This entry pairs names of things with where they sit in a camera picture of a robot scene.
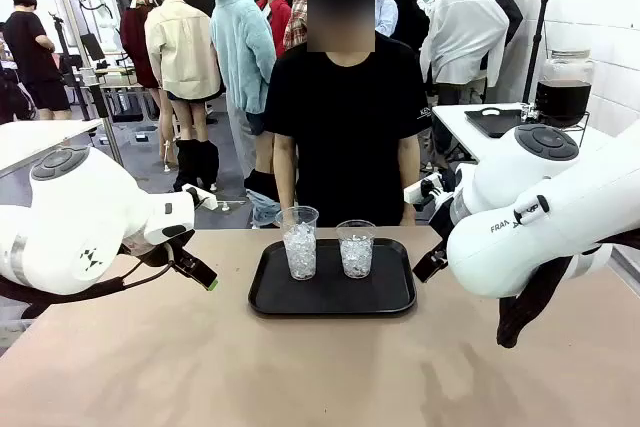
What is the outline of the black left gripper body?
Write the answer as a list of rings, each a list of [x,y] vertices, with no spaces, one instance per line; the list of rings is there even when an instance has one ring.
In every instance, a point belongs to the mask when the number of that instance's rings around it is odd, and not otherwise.
[[[188,267],[184,245],[178,241],[169,241],[156,246],[147,254],[147,265],[154,268],[169,266],[184,270]]]

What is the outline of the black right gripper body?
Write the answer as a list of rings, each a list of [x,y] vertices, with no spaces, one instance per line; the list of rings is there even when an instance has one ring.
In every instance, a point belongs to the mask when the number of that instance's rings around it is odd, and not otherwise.
[[[434,200],[434,213],[429,220],[429,226],[441,238],[439,247],[445,247],[454,223],[451,220],[450,206],[454,199],[453,192],[445,192],[437,195]]]

